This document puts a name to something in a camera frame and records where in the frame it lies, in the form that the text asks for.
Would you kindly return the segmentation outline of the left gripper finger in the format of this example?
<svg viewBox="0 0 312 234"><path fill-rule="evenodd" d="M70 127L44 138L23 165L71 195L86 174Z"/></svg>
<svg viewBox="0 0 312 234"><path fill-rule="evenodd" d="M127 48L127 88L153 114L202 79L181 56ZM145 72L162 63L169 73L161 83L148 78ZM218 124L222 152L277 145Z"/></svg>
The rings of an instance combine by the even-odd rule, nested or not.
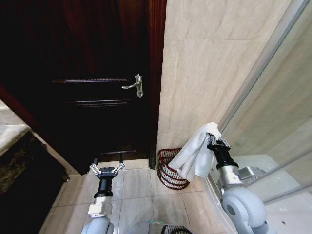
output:
<svg viewBox="0 0 312 234"><path fill-rule="evenodd" d="M118 174L124 167L125 167L125 164L123 162L123 153L122 151L120 151L119 164L112 170L112 173Z"/></svg>
<svg viewBox="0 0 312 234"><path fill-rule="evenodd" d="M97 167L98 159L94 158L93 163L89 166L89 168L94 172L95 175L101 174L101 170Z"/></svg>

